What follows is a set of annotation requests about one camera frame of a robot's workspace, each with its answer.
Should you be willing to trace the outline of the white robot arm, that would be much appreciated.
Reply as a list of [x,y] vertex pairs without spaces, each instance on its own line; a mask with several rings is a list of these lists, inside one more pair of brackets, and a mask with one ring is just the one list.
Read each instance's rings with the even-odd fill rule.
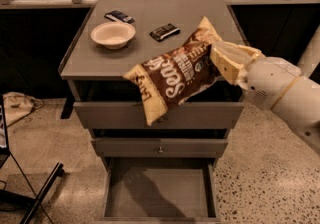
[[242,89],[261,110],[270,110],[316,153],[320,153],[320,85],[280,57],[256,48],[217,41],[210,58],[223,78]]

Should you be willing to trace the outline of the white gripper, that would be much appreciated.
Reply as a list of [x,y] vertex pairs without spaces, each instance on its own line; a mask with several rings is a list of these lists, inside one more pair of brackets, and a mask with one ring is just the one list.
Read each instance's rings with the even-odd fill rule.
[[285,59],[262,57],[259,49],[226,41],[216,42],[210,53],[213,64],[228,83],[240,85],[247,75],[247,99],[261,110],[269,110],[302,72]]

